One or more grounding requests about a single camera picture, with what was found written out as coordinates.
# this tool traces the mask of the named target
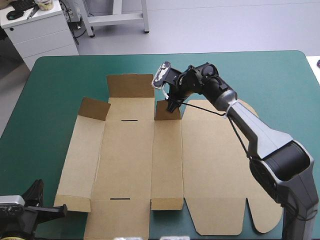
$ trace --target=white desk frame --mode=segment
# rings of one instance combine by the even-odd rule
[[[120,24],[144,23],[144,32],[149,33],[148,10],[146,0],[141,0],[142,13],[122,14],[122,0],[113,0],[112,15],[90,16],[85,0],[78,0],[80,13],[88,35],[93,38],[93,27]]]

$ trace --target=computer mouse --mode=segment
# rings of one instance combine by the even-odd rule
[[[6,15],[6,19],[8,20],[15,20],[17,18],[20,18],[24,15],[24,11],[17,11],[17,10],[13,10],[7,13]]]

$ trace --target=cardboard flap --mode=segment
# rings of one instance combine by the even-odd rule
[[[105,121],[110,108],[110,103],[84,97],[78,115]]]
[[[183,202],[181,121],[155,121],[151,210],[181,210]]]
[[[200,235],[239,235],[243,228],[244,198],[185,198]]]
[[[110,104],[85,97],[74,124],[54,205],[90,212],[90,198]]]
[[[267,233],[279,223],[283,211],[271,197],[248,197],[248,203],[254,227],[259,233]]]
[[[110,97],[111,107],[106,120],[110,121],[140,121],[154,120],[155,99],[153,97]]]
[[[180,120],[180,109],[177,107],[173,113],[167,111],[168,102],[166,100],[157,101],[154,120]]]
[[[108,75],[107,84],[110,98],[154,98],[151,85],[152,74]]]
[[[84,238],[149,237],[150,200],[92,201]]]
[[[207,100],[189,103],[215,111]],[[240,130],[238,132],[244,144],[248,145],[245,136]],[[282,208],[251,175],[249,160],[227,119],[187,106],[182,119],[182,141],[184,196],[197,232],[205,235],[239,234],[245,199],[249,197],[256,229],[264,232],[277,225]],[[225,206],[232,211],[228,213]],[[215,211],[216,219],[211,219]],[[235,213],[238,215],[230,224],[229,218],[233,218]],[[206,221],[195,220],[201,215],[210,226]]]
[[[87,197],[68,195],[55,196],[54,206],[62,206],[63,204],[68,207],[68,211],[91,212],[90,198]]]

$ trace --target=cabinet drawer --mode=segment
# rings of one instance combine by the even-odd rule
[[[63,46],[57,49],[53,49],[51,51],[46,51],[37,55],[23,58],[23,61],[31,71],[38,58],[41,58],[44,56],[78,56],[78,55],[79,53],[76,45],[72,44],[72,45]]]
[[[36,21],[5,28],[5,32],[13,44],[35,39],[48,34],[67,30],[68,25],[63,14],[42,18]]]
[[[68,29],[20,42],[14,46],[22,58],[27,58],[71,44],[75,44],[75,42]]]

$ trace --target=green table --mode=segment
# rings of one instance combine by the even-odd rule
[[[154,73],[169,61],[180,70],[210,62],[220,75],[272,128],[290,133],[315,159],[314,179],[320,189],[320,87],[299,51],[226,52],[157,55],[54,56],[38,59],[0,138],[0,195],[22,194],[35,179],[44,180],[44,203],[52,206],[61,171],[84,96],[108,100],[106,75]],[[191,98],[202,98],[194,94]],[[163,99],[160,92],[156,100]],[[43,223],[37,236],[82,239],[87,214]],[[267,234],[252,228],[248,206],[239,236],[219,239],[279,239],[282,223]],[[150,238],[195,232],[188,208],[152,212]],[[320,238],[320,217],[314,238]]]

